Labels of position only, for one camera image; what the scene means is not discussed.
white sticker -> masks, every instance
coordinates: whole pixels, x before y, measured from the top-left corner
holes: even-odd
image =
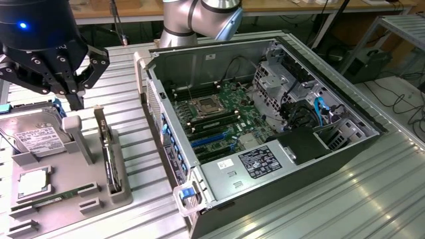
[[[229,158],[229,159],[218,162],[217,165],[218,165],[219,170],[222,170],[222,169],[229,168],[230,166],[233,166],[233,161]]]
[[[14,136],[28,151],[34,154],[64,147],[53,127],[16,133]]]
[[[214,59],[214,54],[206,55],[205,60],[213,60]]]

blue pcie slot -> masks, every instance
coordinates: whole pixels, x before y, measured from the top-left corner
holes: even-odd
[[[197,146],[201,146],[201,145],[207,144],[210,142],[215,142],[218,140],[222,140],[225,138],[225,135],[226,135],[226,132],[221,133],[221,134],[218,134],[215,136],[211,136],[209,138],[205,138],[205,139],[201,139],[198,141],[194,141],[190,145],[192,145],[192,147],[197,147]]]

